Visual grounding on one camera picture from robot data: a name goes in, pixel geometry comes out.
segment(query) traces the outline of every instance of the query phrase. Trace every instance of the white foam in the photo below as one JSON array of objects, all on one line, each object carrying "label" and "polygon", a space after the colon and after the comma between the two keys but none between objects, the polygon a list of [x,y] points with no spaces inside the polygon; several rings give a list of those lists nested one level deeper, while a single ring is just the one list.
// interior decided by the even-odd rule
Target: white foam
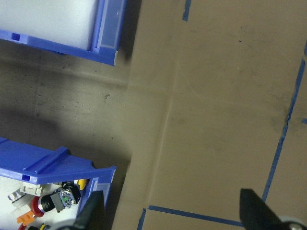
[{"label": "white foam", "polygon": [[0,0],[0,29],[89,49],[97,0]]}]

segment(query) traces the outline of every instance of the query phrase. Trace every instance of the blue plastic bin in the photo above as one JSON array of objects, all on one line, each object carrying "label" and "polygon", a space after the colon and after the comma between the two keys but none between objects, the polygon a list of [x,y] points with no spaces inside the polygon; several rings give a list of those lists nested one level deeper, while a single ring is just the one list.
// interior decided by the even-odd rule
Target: blue plastic bin
[{"label": "blue plastic bin", "polygon": [[115,65],[126,0],[97,1],[91,45],[87,49],[52,42],[28,34],[21,34],[18,31],[3,30],[1,24],[0,39]]},{"label": "blue plastic bin", "polygon": [[95,169],[92,162],[72,156],[68,149],[55,151],[0,138],[0,176],[31,184],[51,184],[88,179],[78,213],[93,191],[103,191],[107,203],[116,166]]}]

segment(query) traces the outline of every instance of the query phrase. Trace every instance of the yellow plastic part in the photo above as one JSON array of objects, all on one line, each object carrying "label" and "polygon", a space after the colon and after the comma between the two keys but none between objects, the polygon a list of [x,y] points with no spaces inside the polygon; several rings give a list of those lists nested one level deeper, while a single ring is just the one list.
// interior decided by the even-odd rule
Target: yellow plastic part
[{"label": "yellow plastic part", "polygon": [[28,211],[17,218],[17,223],[22,223],[24,226],[32,223],[35,220],[33,211]]},{"label": "yellow plastic part", "polygon": [[42,226],[40,226],[40,229],[39,229],[39,230],[44,230],[45,227],[46,227],[46,225],[45,225],[45,224],[42,224]]},{"label": "yellow plastic part", "polygon": [[80,190],[83,190],[86,186],[87,179],[78,180],[77,184],[80,186]]}]

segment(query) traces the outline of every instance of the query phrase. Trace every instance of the red plastic part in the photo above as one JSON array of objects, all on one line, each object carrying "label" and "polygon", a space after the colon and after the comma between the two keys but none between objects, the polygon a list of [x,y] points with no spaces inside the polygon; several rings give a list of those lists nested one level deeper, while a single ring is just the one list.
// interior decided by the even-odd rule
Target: red plastic part
[{"label": "red plastic part", "polygon": [[26,227],[27,227],[27,226],[24,226],[23,224],[21,224],[21,225],[19,226],[18,230],[25,230]]},{"label": "red plastic part", "polygon": [[39,196],[33,198],[33,200],[31,201],[31,210],[34,212],[34,215],[36,217],[42,217],[44,213],[38,208],[38,200]]}]

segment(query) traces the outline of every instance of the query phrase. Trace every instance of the blue tape line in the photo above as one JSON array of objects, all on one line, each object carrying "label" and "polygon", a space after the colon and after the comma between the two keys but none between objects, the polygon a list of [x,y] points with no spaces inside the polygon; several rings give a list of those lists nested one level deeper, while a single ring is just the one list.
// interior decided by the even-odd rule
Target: blue tape line
[{"label": "blue tape line", "polygon": [[294,91],[294,94],[293,94],[293,97],[292,97],[292,101],[291,101],[291,105],[290,105],[290,108],[289,108],[288,117],[287,117],[286,123],[285,123],[285,125],[283,127],[283,134],[282,134],[282,136],[279,139],[279,142],[278,142],[278,145],[277,145],[277,149],[276,149],[276,153],[275,153],[275,156],[274,156],[274,159],[273,159],[273,162],[272,162],[272,166],[271,166],[271,170],[270,170],[270,173],[269,173],[269,177],[268,177],[267,183],[266,183],[264,191],[263,191],[262,200],[264,202],[268,198],[270,186],[272,184],[272,180],[273,180],[273,177],[274,177],[274,174],[275,174],[277,163],[278,163],[278,160],[279,160],[282,148],[283,148],[283,142],[284,142],[284,140],[286,138],[289,122],[291,120],[293,108],[294,108],[294,105],[295,105],[295,102],[296,102],[296,99],[297,99],[298,90],[299,90],[299,87],[300,87],[301,82],[302,82],[302,78],[303,78],[303,74],[304,74],[304,70],[305,70],[305,65],[306,65],[306,63],[302,59],[301,60],[301,65],[299,67],[299,71],[298,71],[298,74],[297,74],[297,78],[296,78],[295,91]]},{"label": "blue tape line", "polygon": [[239,221],[222,219],[222,218],[218,218],[218,217],[204,216],[204,215],[201,215],[201,214],[184,212],[184,211],[174,210],[174,209],[170,209],[170,208],[166,208],[166,207],[158,207],[158,206],[150,205],[148,207],[148,210],[165,212],[165,213],[184,216],[184,217],[191,217],[191,218],[196,218],[196,219],[202,219],[202,220],[213,221],[213,222],[218,222],[218,223],[222,223],[222,224],[228,224],[228,225],[235,225],[235,226],[243,227],[243,225]]},{"label": "blue tape line", "polygon": [[305,49],[304,49],[304,54],[307,56],[307,41],[306,41],[306,45],[305,45]]},{"label": "blue tape line", "polygon": [[139,220],[139,225],[138,225],[137,230],[142,230],[143,224],[144,224],[145,215],[146,215],[146,209],[143,208],[143,212],[142,212],[141,218]]},{"label": "blue tape line", "polygon": [[184,13],[182,15],[182,20],[184,20],[186,22],[188,21],[188,18],[189,18],[191,2],[192,2],[192,0],[186,0]]}]

